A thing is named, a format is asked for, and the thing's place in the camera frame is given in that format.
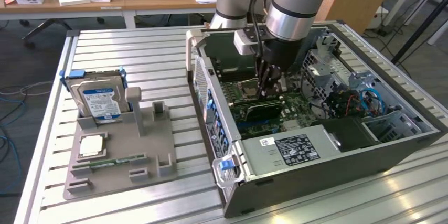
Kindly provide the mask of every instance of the white label sticker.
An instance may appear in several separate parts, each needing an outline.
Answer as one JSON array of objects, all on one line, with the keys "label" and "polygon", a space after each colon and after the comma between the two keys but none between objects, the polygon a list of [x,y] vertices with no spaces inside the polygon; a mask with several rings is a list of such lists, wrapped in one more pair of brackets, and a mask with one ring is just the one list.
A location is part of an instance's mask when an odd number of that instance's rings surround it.
[{"label": "white label sticker", "polygon": [[122,9],[122,6],[102,6],[102,10],[118,10]]},{"label": "white label sticker", "polygon": [[262,146],[273,145],[275,144],[275,139],[274,137],[261,139],[261,144]]},{"label": "white label sticker", "polygon": [[111,120],[121,116],[119,103],[113,99],[114,89],[91,89],[83,91],[93,116],[101,120]]}]

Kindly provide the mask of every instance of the hard drive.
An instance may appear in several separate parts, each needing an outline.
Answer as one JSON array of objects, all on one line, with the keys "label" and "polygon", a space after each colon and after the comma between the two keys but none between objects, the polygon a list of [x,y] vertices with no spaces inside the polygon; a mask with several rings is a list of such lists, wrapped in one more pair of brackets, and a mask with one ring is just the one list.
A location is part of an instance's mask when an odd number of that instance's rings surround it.
[{"label": "hard drive", "polygon": [[122,113],[130,112],[123,69],[105,72],[74,70],[63,82],[75,99],[81,116],[93,116],[97,123],[102,124],[121,121]]}]

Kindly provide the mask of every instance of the black pole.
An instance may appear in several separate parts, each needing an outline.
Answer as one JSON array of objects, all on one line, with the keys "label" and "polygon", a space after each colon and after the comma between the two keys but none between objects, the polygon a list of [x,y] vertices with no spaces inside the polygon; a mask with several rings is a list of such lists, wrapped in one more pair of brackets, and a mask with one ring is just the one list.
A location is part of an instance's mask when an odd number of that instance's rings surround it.
[{"label": "black pole", "polygon": [[402,47],[401,51],[395,55],[394,59],[391,60],[391,62],[394,64],[397,64],[399,62],[401,58],[405,56],[406,52],[410,50],[413,44],[417,42],[417,40],[422,36],[423,32],[427,30],[429,26],[431,25],[431,23],[434,22],[434,20],[438,18],[439,14],[442,13],[442,11],[447,7],[447,5],[448,5],[448,0],[442,0],[442,2],[438,5],[437,9],[434,9],[434,11],[430,14],[429,18],[426,19],[426,21],[421,25],[419,29],[415,31],[414,35],[411,36],[411,38],[406,42],[405,46]]}]

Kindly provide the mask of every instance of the aluminum profile table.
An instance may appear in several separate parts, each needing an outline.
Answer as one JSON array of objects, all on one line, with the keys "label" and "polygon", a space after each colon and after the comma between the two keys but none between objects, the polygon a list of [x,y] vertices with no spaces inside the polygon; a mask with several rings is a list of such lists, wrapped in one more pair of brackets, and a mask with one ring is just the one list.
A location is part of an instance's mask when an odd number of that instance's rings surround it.
[{"label": "aluminum profile table", "polygon": [[[448,123],[438,101],[350,27],[335,25]],[[143,90],[142,106],[159,100],[170,106],[179,178],[106,196],[65,200],[78,111],[57,75],[15,223],[448,223],[447,137],[382,174],[241,217],[223,217],[186,78],[186,32],[198,28],[95,30],[67,37],[59,70],[125,66],[130,86]],[[342,57],[351,62],[353,52],[343,50]]]}]

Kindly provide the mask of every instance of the floor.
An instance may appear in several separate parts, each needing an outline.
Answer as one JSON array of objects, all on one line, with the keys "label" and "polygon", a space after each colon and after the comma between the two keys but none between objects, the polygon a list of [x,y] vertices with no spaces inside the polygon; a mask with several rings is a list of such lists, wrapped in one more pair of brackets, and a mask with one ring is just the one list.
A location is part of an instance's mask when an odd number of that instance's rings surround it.
[{"label": "floor", "polygon": [[[391,9],[397,0],[386,0],[385,7]],[[402,12],[415,0],[409,0],[405,4]],[[403,35],[398,35],[390,44],[393,53],[397,53],[406,43],[409,37],[413,35],[419,24],[431,13],[434,4],[427,4],[422,13],[410,26],[403,27]],[[415,46],[429,38],[441,25],[448,18],[448,12],[445,11],[437,21],[427,29],[422,39],[417,42]],[[167,16],[145,16],[142,21],[147,25],[162,26],[166,23]],[[53,25],[37,38],[34,42],[37,44],[35,50],[26,49],[22,44],[22,37],[38,26],[42,20],[30,20],[31,26],[22,27],[18,21],[10,21],[9,26],[0,29],[0,48],[3,53],[0,55],[0,66],[3,67],[0,72],[0,88],[13,85],[27,85],[38,83],[41,81],[50,81],[55,77],[57,67],[59,63],[61,52],[65,45],[66,29],[61,25]],[[193,17],[193,25],[198,24],[201,19]],[[402,24],[403,18],[398,20],[397,24]],[[93,29],[115,29],[125,28],[125,20],[122,17],[106,17],[106,24],[99,24],[95,18],[69,19],[67,23],[74,29],[93,30]],[[189,24],[187,15],[174,15],[171,20],[173,26],[181,26]],[[390,36],[381,37],[382,40],[389,41]],[[370,43],[378,48],[383,48],[383,44],[379,39],[367,38]],[[443,36],[437,43],[437,46],[425,44],[421,50],[406,61],[405,66],[410,71],[414,80],[422,85],[422,87],[430,92],[430,94],[441,101],[445,106],[448,106],[448,43],[447,37]],[[51,85],[43,85],[30,90],[30,94],[42,93],[50,90]],[[2,89],[0,92],[14,92],[15,89]],[[7,99],[23,99],[22,95],[5,96],[0,98]],[[14,140],[18,152],[21,156],[21,163],[23,167],[23,175],[18,186],[10,191],[10,193],[19,193],[26,181],[26,174],[30,167],[35,143],[39,135],[39,129],[42,120],[45,117],[46,106],[49,102],[49,95],[29,96],[26,100],[27,111],[23,117],[18,119],[6,128],[6,133]],[[0,116],[9,113],[14,109],[17,103],[7,103],[0,101]],[[5,154],[6,149],[0,150],[0,157]],[[10,153],[6,160],[0,163],[0,192],[5,188],[15,182],[19,175],[18,163],[14,154]],[[19,197],[0,197],[0,223],[13,223],[14,216],[17,214],[19,204]]]}]

